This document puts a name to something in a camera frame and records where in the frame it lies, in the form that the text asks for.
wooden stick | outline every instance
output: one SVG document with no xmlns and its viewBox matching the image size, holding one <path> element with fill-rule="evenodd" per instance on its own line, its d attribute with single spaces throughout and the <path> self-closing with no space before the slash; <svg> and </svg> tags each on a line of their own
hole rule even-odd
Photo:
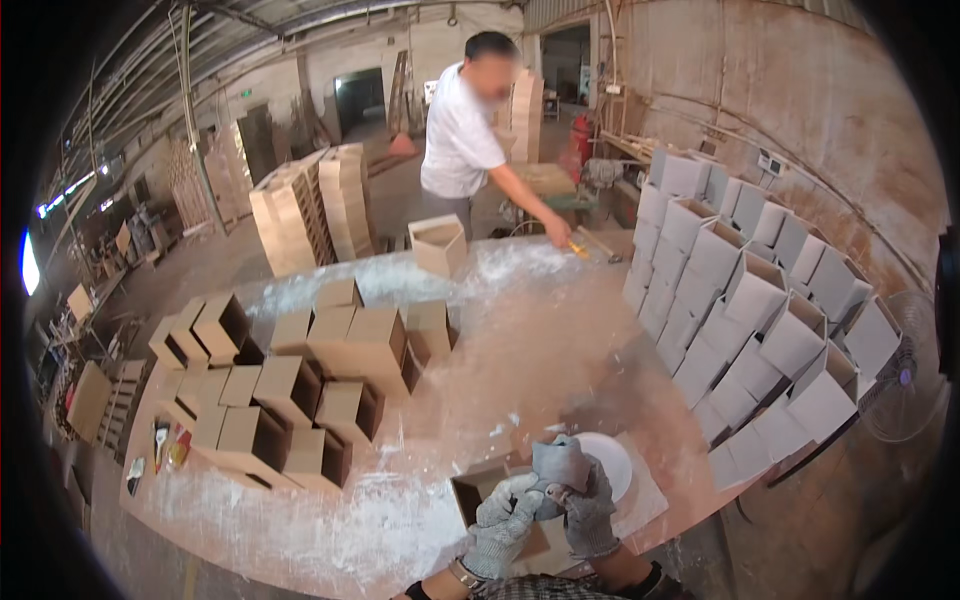
<svg viewBox="0 0 960 600">
<path fill-rule="evenodd" d="M 580 231 L 580 233 L 582 233 L 583 236 L 586 237 L 590 242 L 592 242 L 596 247 L 598 247 L 601 251 L 603 251 L 603 253 L 607 255 L 607 258 L 618 257 L 618 254 L 613 250 L 611 250 L 610 246 L 607 246 L 606 244 L 601 242 L 600 239 L 597 238 L 597 236 L 590 233 L 590 231 L 584 226 L 578 225 L 577 230 Z"/>
</svg>

concrete floor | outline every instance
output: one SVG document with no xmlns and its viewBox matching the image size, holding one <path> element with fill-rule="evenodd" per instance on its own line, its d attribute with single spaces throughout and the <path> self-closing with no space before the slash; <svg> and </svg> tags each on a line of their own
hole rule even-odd
<svg viewBox="0 0 960 600">
<path fill-rule="evenodd" d="M 555 158 L 567 132 L 567 124 L 544 124 L 543 161 Z M 368 156 L 379 156 L 389 144 L 382 125 L 362 125 L 350 139 L 361 135 Z M 402 235 L 409 221 L 424 216 L 419 174 L 415 158 L 371 181 L 372 214 L 381 235 Z M 477 194 L 476 237 L 504 227 L 497 214 L 502 200 L 490 188 Z M 617 227 L 599 212 L 592 227 Z M 162 315 L 180 310 L 198 294 L 270 276 L 255 223 L 248 218 L 226 239 L 209 233 L 180 241 L 155 272 L 141 267 L 130 274 L 129 293 L 111 300 L 105 310 L 148 316 L 129 352 L 132 358 L 145 357 L 149 334 Z M 847 597 L 862 549 L 903 516 L 939 439 L 934 425 L 911 444 L 886 445 L 858 424 L 785 484 L 769 491 L 758 484 L 745 492 L 742 506 L 753 524 L 731 505 L 654 549 L 649 558 L 700 598 Z M 120 470 L 104 457 L 95 460 L 90 537 L 105 568 L 131 598 L 300 597 L 197 559 L 136 521 L 117 504 Z"/>
</svg>

gray pants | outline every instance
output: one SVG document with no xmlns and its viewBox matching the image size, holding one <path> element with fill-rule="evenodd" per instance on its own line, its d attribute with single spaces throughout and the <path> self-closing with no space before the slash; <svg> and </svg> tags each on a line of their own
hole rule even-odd
<svg viewBox="0 0 960 600">
<path fill-rule="evenodd" d="M 467 241 L 473 238 L 473 228 L 470 226 L 470 208 L 473 206 L 473 201 L 470 198 L 442 198 L 423 188 L 420 189 L 420 192 L 423 198 L 423 206 L 430 213 L 430 217 L 442 217 L 450 213 L 456 213 L 457 218 L 464 225 L 464 235 Z"/>
</svg>

red fire extinguisher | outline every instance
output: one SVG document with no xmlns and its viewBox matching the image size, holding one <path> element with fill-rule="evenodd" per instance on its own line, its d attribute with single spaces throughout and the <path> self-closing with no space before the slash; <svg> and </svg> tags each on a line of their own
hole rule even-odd
<svg viewBox="0 0 960 600">
<path fill-rule="evenodd" d="M 592 134 L 593 125 L 588 114 L 583 112 L 573 120 L 566 148 L 560 154 L 560 165 L 573 178 L 574 183 L 580 182 L 580 170 L 593 156 L 593 147 L 589 143 Z"/>
</svg>

wristwatch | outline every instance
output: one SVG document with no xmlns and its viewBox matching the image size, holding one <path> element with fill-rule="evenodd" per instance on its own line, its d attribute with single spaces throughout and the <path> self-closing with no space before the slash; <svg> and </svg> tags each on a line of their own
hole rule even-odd
<svg viewBox="0 0 960 600">
<path fill-rule="evenodd" d="M 464 566 L 461 559 L 463 557 L 456 557 L 450 561 L 450 565 L 447 567 L 450 569 L 450 572 L 453 573 L 453 576 L 460 580 L 460 583 L 467 586 L 467 589 L 477 589 L 480 586 L 484 585 L 487 580 L 477 577 L 473 573 L 469 572 Z"/>
</svg>

